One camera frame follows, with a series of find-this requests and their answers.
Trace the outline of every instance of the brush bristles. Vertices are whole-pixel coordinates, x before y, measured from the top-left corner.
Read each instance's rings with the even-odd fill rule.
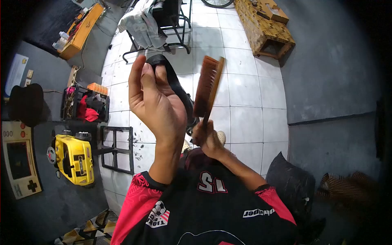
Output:
[[[204,117],[204,114],[207,111],[208,100],[211,94],[212,86],[214,85],[218,65],[219,61],[209,56],[204,56],[203,64],[201,66],[199,84],[196,91],[193,117]]]

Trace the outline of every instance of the wooden brush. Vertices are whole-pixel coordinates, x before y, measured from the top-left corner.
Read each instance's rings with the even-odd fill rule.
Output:
[[[203,59],[193,107],[193,117],[204,117],[204,127],[207,125],[211,114],[224,63],[225,58],[223,57],[220,57],[219,61],[209,56],[204,56]]]

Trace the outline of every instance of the d-pad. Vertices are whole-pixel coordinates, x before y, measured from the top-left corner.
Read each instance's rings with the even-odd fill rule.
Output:
[[[30,180],[29,184],[27,185],[27,188],[32,192],[36,192],[35,188],[37,188],[37,183],[34,183],[32,180]]]

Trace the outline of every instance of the patterned rug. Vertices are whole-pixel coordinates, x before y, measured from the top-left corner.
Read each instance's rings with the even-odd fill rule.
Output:
[[[118,216],[110,209],[103,211],[82,225],[60,236],[53,244],[106,245],[110,244]]]

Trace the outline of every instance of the yellow toy car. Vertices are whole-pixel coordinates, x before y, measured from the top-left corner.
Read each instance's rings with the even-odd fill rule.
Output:
[[[91,134],[87,132],[76,133],[64,130],[53,138],[52,146],[48,148],[49,162],[75,185],[92,186],[94,183],[93,156],[91,154]]]

